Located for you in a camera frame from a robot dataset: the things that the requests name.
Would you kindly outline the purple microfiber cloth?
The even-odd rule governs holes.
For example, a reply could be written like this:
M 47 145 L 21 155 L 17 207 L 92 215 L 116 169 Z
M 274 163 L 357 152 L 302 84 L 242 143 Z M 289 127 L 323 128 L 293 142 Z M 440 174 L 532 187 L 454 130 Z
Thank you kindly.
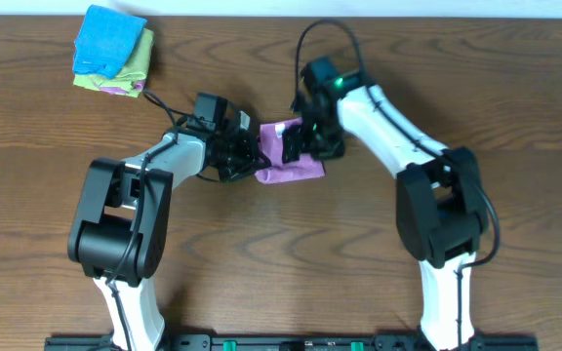
M 302 154 L 296 162 L 282 162 L 282 135 L 290 127 L 300 124 L 301 118 L 297 118 L 260 126 L 259 146 L 261 152 L 269 159 L 270 166 L 255 172 L 257 181 L 263 184 L 274 184 L 319 178 L 325 175 L 323 164 L 313 160 L 308 154 Z

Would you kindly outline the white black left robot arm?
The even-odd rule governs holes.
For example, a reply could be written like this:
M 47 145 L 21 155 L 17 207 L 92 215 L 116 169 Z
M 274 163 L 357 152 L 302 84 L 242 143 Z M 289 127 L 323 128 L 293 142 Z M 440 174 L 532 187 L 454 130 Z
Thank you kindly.
M 200 93 L 190 113 L 144 97 L 167 113 L 171 126 L 158 143 L 122 160 L 98 158 L 88 169 L 67 241 L 67 255 L 92 278 L 107 304 L 113 331 L 72 340 L 80 350 L 155 350 L 165 320 L 156 300 L 172 194 L 208 167 L 233 182 L 269 166 L 250 116 L 224 97 Z

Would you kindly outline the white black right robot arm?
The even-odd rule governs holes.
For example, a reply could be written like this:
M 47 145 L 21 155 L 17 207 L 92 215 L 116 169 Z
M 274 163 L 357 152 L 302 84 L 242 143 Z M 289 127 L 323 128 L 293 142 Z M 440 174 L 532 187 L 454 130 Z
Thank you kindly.
M 281 159 L 343 156 L 344 134 L 362 141 L 395 180 L 395 219 L 421 270 L 421 333 L 434 350 L 462 350 L 474 337 L 468 267 L 489 224 L 475 156 L 419 130 L 360 70 L 342 74 L 327 57 L 300 72 L 301 123 L 283 135 Z

